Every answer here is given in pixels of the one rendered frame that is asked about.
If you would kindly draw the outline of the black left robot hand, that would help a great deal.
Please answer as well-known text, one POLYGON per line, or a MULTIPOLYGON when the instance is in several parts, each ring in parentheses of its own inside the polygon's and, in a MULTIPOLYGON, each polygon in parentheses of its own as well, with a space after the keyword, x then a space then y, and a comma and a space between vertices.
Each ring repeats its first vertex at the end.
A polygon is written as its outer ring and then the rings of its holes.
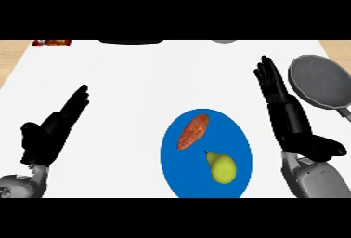
POLYGON ((64 149, 70 131, 89 105, 89 86, 82 85, 60 112, 54 112, 42 125, 27 122, 21 126, 24 165, 51 166, 64 149))

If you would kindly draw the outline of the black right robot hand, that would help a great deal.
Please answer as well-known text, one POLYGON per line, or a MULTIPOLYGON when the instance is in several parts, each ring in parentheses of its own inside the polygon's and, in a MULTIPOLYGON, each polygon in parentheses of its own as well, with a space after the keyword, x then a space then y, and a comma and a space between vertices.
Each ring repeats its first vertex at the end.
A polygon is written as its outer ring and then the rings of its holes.
POLYGON ((316 162, 327 162, 334 156, 346 156, 347 149, 343 144, 313 134, 303 105, 287 91, 279 69, 268 56, 263 56, 254 74, 268 103, 276 140, 284 151, 297 153, 316 162))

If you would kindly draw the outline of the grey frying pan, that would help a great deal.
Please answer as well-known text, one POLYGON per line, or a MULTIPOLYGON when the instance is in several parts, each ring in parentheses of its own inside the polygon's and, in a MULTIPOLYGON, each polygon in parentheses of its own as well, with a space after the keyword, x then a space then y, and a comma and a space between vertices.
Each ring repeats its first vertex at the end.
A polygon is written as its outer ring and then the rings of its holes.
POLYGON ((329 58, 301 55, 288 68, 288 81, 301 99, 335 110, 351 122, 351 74, 329 58))

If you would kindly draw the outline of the yellow-green pear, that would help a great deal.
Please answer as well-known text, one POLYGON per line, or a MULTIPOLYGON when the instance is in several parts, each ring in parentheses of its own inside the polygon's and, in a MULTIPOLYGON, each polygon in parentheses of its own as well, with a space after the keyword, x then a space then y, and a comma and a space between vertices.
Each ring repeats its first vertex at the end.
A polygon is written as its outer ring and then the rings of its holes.
POLYGON ((217 154, 216 152, 206 153, 206 159, 209 162, 211 176, 214 180, 226 185, 237 178, 238 168, 234 158, 226 154, 217 154))

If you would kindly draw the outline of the blue plate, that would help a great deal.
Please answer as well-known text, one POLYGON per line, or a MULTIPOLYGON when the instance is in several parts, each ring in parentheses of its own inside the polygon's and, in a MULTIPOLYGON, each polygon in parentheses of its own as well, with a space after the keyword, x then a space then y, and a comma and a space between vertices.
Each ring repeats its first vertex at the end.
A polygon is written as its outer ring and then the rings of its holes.
POLYGON ((183 113, 166 132, 161 163, 169 186, 179 197, 241 197, 251 179, 253 153, 237 122, 222 112, 210 109, 197 109, 183 113), (201 114, 209 116, 206 134, 185 150, 181 150, 182 133, 191 120, 201 114), (213 178, 206 158, 211 152, 229 155, 237 164, 237 178, 229 184, 220 184, 213 178))

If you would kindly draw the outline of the orange-brown sweet potato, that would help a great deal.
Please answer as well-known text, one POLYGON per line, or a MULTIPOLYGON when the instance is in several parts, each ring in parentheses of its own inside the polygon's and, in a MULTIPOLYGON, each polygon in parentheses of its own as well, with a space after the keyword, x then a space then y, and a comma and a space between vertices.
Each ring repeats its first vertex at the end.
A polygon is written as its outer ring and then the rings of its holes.
POLYGON ((192 144, 201 139, 206 135, 207 127, 209 127, 210 118, 206 113, 201 113, 188 123, 186 128, 183 130, 178 149, 188 149, 192 144))

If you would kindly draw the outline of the red and orange box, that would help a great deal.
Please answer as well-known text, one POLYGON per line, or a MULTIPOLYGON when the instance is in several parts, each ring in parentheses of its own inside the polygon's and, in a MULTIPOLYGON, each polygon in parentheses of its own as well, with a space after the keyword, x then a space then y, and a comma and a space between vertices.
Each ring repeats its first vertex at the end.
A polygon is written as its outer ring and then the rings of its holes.
POLYGON ((35 40, 32 46, 70 46, 71 40, 35 40))

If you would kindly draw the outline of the black rounded object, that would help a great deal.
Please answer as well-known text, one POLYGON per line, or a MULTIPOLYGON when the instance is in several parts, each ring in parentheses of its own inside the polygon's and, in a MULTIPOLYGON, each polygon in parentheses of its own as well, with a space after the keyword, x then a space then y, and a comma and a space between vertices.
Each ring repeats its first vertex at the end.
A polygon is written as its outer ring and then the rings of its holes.
POLYGON ((164 40, 99 40, 105 44, 114 45, 151 45, 160 44, 164 40))

